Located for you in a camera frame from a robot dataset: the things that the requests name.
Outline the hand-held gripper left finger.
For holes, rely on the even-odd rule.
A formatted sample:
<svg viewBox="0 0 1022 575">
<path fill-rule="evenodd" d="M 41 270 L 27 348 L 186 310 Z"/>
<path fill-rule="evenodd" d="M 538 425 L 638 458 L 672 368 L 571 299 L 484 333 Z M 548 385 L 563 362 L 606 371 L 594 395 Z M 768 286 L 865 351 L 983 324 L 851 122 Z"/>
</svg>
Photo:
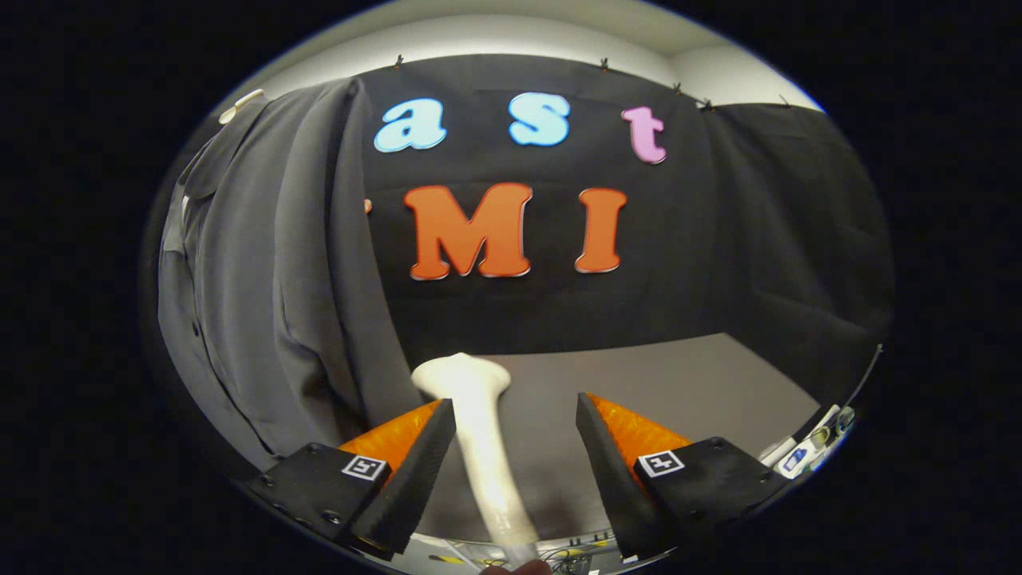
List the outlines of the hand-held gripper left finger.
<svg viewBox="0 0 1022 575">
<path fill-rule="evenodd" d="M 422 519 L 455 430 L 453 402 L 435 400 L 340 446 L 311 442 L 246 491 L 317 538 L 390 560 Z"/>
</svg>

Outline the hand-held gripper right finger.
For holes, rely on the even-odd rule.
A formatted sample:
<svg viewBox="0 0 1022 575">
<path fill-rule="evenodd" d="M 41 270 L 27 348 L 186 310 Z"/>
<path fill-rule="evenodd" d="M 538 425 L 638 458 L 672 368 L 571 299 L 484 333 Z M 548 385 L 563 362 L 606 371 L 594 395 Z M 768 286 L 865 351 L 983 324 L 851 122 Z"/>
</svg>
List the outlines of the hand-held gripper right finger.
<svg viewBox="0 0 1022 575">
<path fill-rule="evenodd" d="M 589 393 L 577 397 L 576 428 L 625 557 L 703 549 L 791 488 L 722 437 L 693 442 Z"/>
</svg>

